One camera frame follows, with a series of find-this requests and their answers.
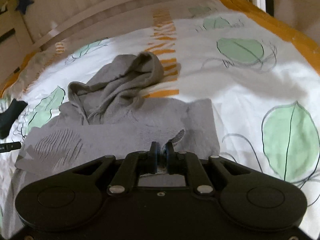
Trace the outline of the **white leaf-print duvet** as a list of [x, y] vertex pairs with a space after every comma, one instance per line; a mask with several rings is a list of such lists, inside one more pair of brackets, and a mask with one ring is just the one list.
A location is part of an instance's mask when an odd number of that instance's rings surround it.
[[[209, 99], [220, 145], [232, 162], [291, 183], [303, 191], [307, 210], [300, 223], [319, 237], [319, 85], [270, 91], [254, 78], [275, 81], [287, 72], [310, 75], [312, 66], [290, 42], [221, 0], [182, 0], [137, 10], [150, 22], [117, 36], [67, 40], [35, 54], [3, 95], [28, 105], [6, 142], [23, 145], [32, 128], [60, 114], [71, 82], [87, 83], [118, 55], [156, 55], [163, 78], [144, 88], [144, 98], [186, 103]], [[15, 199], [19, 150], [1, 155], [1, 236], [21, 230]]]

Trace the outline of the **grey knitted hoodie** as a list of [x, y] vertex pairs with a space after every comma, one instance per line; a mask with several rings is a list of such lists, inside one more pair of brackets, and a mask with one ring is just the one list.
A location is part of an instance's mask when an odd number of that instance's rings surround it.
[[147, 151], [152, 142], [206, 159], [220, 152], [212, 102], [144, 98], [163, 78], [156, 55], [118, 55], [87, 83], [71, 82], [60, 114], [27, 135], [12, 183], [25, 186], [105, 155]]

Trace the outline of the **dark blue star ornament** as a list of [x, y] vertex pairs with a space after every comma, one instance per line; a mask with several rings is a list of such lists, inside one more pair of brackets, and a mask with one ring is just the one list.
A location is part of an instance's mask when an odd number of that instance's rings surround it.
[[22, 15], [25, 15], [27, 12], [27, 8], [34, 4], [33, 0], [17, 0], [16, 11], [19, 11]]

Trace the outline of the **black folded cloth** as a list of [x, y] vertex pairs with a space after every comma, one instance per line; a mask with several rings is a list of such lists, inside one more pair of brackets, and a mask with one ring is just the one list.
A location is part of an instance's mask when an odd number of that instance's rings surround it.
[[1, 113], [1, 139], [5, 139], [9, 135], [13, 123], [18, 119], [27, 105], [28, 104], [25, 101], [17, 101], [16, 99], [13, 99], [9, 108]]

